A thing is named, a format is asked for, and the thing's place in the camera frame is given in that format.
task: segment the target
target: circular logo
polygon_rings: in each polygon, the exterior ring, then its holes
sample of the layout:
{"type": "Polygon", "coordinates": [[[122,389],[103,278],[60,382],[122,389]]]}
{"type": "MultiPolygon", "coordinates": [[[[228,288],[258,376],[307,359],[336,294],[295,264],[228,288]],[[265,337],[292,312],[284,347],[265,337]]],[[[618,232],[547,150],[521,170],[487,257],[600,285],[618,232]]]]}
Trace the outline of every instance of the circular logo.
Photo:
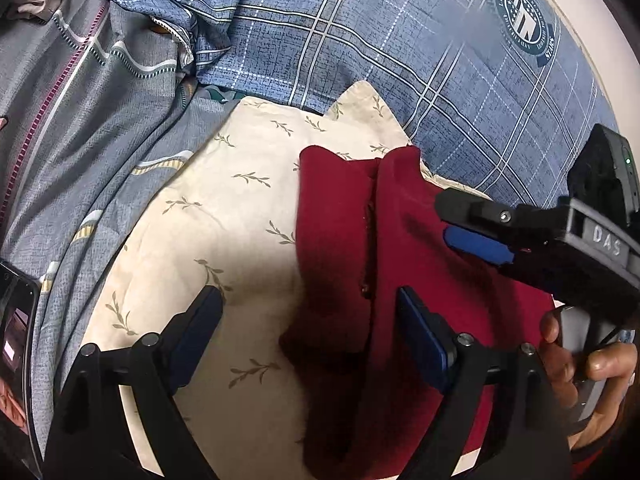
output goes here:
{"type": "Polygon", "coordinates": [[[535,0],[494,0],[494,4],[511,41],[532,56],[545,52],[548,31],[535,0]]]}

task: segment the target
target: pink stripe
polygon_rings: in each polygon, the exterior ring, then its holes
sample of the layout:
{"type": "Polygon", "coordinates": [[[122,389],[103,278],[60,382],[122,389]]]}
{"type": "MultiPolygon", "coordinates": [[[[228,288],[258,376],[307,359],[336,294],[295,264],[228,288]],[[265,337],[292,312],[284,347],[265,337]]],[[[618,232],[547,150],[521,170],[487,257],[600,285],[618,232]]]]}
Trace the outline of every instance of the pink stripe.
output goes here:
{"type": "Polygon", "coordinates": [[[106,6],[103,5],[98,11],[98,14],[95,15],[94,21],[91,24],[91,27],[89,28],[89,33],[87,34],[87,37],[82,42],[82,45],[78,48],[78,50],[76,50],[76,52],[69,59],[68,63],[65,66],[65,69],[62,71],[62,74],[58,76],[56,83],[49,90],[47,97],[44,99],[44,101],[40,105],[40,109],[38,110],[38,113],[36,114],[36,117],[34,118],[33,123],[31,123],[31,127],[29,128],[27,136],[25,137],[24,142],[22,143],[20,154],[18,155],[18,158],[15,161],[14,170],[12,171],[11,176],[9,177],[9,182],[6,187],[6,191],[4,192],[4,200],[2,200],[2,205],[0,205],[0,228],[3,227],[2,224],[4,224],[4,218],[6,216],[6,210],[9,205],[9,200],[11,200],[15,183],[18,178],[18,173],[20,172],[20,167],[22,166],[22,163],[24,161],[24,155],[29,149],[31,139],[33,139],[33,135],[36,133],[36,129],[40,125],[40,121],[44,117],[44,114],[49,108],[49,105],[51,104],[51,102],[53,101],[53,98],[58,93],[58,90],[62,86],[62,83],[65,81],[66,77],[71,73],[71,69],[78,61],[80,55],[86,50],[86,46],[89,43],[89,38],[95,32],[95,29],[98,26],[98,23],[100,22],[102,15],[104,14],[105,8],[106,6]]]}

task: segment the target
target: gray blanket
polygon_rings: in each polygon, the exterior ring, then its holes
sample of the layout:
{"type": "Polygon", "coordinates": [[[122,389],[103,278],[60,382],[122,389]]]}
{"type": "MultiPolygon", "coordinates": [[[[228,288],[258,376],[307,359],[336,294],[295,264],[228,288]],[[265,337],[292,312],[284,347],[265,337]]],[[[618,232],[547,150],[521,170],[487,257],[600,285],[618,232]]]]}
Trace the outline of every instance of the gray blanket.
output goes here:
{"type": "Polygon", "coordinates": [[[151,25],[108,0],[1,25],[0,256],[42,282],[31,406],[43,451],[111,259],[235,105],[177,73],[177,45],[151,25]]]}

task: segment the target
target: plaid pattern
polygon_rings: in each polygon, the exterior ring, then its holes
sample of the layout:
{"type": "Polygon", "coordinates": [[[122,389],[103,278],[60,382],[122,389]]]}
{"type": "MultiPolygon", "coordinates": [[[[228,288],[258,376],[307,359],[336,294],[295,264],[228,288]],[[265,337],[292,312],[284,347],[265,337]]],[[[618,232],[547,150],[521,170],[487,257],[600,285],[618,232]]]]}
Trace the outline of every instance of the plaid pattern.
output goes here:
{"type": "Polygon", "coordinates": [[[191,45],[204,84],[324,113],[368,80],[432,170],[501,202],[553,205],[593,124],[616,129],[545,0],[556,47],[541,68],[491,0],[115,1],[191,45]]]}

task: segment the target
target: phone screen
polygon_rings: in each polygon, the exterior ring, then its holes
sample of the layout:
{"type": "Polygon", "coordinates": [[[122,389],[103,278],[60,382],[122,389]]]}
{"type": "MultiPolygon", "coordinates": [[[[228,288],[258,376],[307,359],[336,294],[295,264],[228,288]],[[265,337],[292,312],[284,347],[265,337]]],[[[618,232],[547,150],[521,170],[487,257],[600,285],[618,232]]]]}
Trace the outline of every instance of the phone screen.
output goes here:
{"type": "Polygon", "coordinates": [[[33,282],[0,264],[0,446],[37,475],[25,392],[36,300],[33,282]]]}

